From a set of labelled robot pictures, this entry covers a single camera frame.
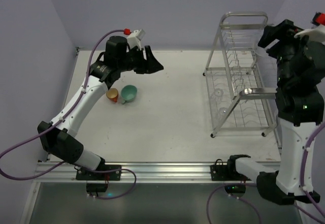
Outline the mint green ceramic mug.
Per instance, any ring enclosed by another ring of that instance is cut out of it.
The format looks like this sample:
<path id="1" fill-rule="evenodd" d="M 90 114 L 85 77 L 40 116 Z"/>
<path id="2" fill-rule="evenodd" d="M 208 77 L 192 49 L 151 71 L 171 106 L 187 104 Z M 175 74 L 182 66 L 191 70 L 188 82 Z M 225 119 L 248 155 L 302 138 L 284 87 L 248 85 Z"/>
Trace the mint green ceramic mug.
<path id="1" fill-rule="evenodd" d="M 130 103 L 136 99 L 138 89 L 134 85 L 127 85 L 121 90 L 121 103 Z"/>

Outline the orange ceramic mug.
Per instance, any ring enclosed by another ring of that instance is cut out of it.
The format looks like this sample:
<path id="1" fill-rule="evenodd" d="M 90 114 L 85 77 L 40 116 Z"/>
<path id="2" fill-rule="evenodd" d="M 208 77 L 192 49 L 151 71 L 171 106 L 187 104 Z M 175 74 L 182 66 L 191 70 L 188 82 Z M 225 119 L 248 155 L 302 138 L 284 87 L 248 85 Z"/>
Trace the orange ceramic mug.
<path id="1" fill-rule="evenodd" d="M 119 92 L 116 88 L 110 88 L 106 92 L 106 97 L 109 99 L 111 102 L 117 103 L 118 97 L 119 97 Z"/>

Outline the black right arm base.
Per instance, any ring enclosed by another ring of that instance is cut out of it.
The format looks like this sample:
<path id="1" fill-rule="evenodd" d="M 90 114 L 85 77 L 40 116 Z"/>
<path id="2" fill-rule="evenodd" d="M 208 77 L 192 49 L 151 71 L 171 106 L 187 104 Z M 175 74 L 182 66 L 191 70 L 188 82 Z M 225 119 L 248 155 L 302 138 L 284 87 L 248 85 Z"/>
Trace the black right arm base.
<path id="1" fill-rule="evenodd" d="M 217 159 L 214 164 L 210 166 L 210 175 L 212 181 L 240 181 L 241 183 L 247 181 L 247 177 L 233 171 L 232 163 L 225 163 L 222 159 Z M 244 196 L 246 186 L 244 185 L 230 185 L 225 186 L 224 190 L 227 194 L 236 197 Z"/>

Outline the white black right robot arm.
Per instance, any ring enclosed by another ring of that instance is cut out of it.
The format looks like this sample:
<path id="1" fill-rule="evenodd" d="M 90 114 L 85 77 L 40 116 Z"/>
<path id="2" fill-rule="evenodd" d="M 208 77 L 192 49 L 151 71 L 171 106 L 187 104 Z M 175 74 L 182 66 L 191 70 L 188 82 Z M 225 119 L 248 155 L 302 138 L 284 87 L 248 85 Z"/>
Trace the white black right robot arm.
<path id="1" fill-rule="evenodd" d="M 279 170 L 248 155 L 232 155 L 227 169 L 253 181 L 260 196 L 278 205 L 316 204 L 312 184 L 314 139 L 323 126 L 324 99 L 317 85 L 324 78 L 324 26 L 301 29 L 290 20 L 266 26 L 258 43 L 277 62 L 275 102 L 282 132 Z"/>

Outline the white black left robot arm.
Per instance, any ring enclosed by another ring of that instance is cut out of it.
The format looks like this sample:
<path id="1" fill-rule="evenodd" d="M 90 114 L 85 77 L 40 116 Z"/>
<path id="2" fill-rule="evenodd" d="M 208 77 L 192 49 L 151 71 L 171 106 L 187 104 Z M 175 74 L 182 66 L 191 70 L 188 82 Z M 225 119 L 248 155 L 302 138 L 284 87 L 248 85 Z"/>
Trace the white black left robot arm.
<path id="1" fill-rule="evenodd" d="M 43 149 L 71 165 L 103 171 L 105 160 L 86 150 L 75 138 L 81 124 L 121 73 L 153 74 L 163 69 L 149 45 L 140 48 L 129 37 L 111 36 L 105 51 L 90 62 L 83 83 L 71 100 L 50 122 L 38 125 Z"/>

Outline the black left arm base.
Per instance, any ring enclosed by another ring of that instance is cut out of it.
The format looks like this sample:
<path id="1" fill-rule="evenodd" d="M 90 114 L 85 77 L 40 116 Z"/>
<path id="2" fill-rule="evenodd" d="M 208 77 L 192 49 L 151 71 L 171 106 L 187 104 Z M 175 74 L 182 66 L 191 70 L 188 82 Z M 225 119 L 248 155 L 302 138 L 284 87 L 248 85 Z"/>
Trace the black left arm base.
<path id="1" fill-rule="evenodd" d="M 100 162 L 97 169 L 90 171 L 83 167 L 75 167 L 76 180 L 86 181 L 86 192 L 90 195 L 103 194 L 108 190 L 109 181 L 119 181 L 122 165 Z"/>

